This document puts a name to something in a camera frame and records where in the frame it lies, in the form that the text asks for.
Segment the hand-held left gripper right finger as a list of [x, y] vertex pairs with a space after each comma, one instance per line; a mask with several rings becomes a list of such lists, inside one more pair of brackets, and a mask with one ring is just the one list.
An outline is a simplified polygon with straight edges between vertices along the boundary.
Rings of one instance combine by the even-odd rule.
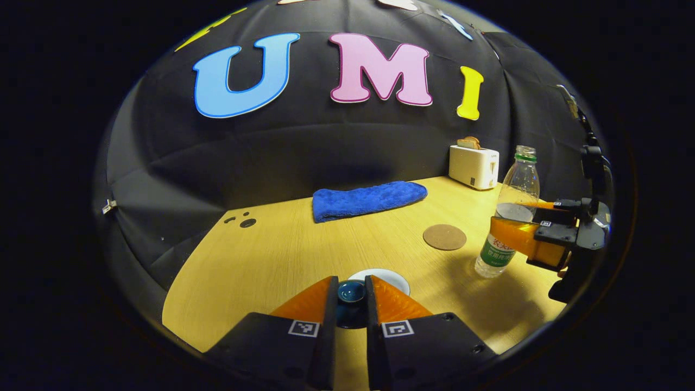
[[456, 314], [434, 314], [382, 278], [365, 278], [372, 390], [469, 390], [497, 358]]

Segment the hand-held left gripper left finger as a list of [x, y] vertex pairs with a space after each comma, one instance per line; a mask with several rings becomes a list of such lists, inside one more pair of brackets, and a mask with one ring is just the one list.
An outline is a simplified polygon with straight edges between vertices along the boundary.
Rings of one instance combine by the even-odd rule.
[[332, 390], [338, 278], [304, 289], [269, 314], [250, 312], [205, 353], [234, 390]]

